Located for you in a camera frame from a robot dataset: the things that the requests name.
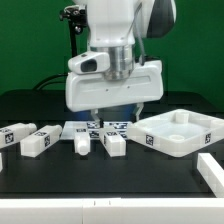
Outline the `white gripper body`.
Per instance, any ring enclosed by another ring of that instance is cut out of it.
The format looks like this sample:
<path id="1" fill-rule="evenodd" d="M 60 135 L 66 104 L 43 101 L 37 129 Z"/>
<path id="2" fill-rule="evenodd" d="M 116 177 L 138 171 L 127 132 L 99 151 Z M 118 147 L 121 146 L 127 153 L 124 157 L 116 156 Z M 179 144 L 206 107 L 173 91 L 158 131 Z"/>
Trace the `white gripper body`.
<path id="1" fill-rule="evenodd" d="M 110 68 L 105 52 L 87 51 L 68 61 L 66 105 L 73 112 L 159 100 L 163 95 L 162 62 L 147 61 L 134 65 L 130 76 L 107 80 Z"/>

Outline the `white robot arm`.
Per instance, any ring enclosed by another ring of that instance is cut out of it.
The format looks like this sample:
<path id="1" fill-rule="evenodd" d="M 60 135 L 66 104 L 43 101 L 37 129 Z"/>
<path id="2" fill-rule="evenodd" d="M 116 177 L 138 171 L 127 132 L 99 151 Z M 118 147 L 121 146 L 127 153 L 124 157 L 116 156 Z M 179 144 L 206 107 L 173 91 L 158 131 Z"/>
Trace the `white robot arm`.
<path id="1" fill-rule="evenodd" d="M 134 48 L 145 38 L 166 35 L 176 21 L 175 0 L 73 0 L 73 10 L 89 29 L 88 48 L 68 61 L 66 105 L 89 110 L 134 104 L 140 114 L 147 101 L 163 95 L 162 62 Z"/>

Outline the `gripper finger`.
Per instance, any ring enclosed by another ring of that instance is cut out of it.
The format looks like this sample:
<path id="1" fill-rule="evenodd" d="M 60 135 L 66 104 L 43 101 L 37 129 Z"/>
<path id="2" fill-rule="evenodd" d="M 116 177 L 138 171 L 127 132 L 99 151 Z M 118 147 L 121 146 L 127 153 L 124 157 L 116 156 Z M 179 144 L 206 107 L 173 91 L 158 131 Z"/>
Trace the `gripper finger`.
<path id="1" fill-rule="evenodd" d="M 140 114 L 141 114 L 143 108 L 144 108 L 143 102 L 136 104 L 135 109 L 134 109 L 134 116 L 135 116 L 136 121 L 138 121 L 140 119 Z"/>
<path id="2" fill-rule="evenodd" d="M 98 109 L 92 109 L 91 110 L 91 116 L 95 123 L 97 124 L 98 128 L 104 127 L 103 119 L 98 116 Z"/>

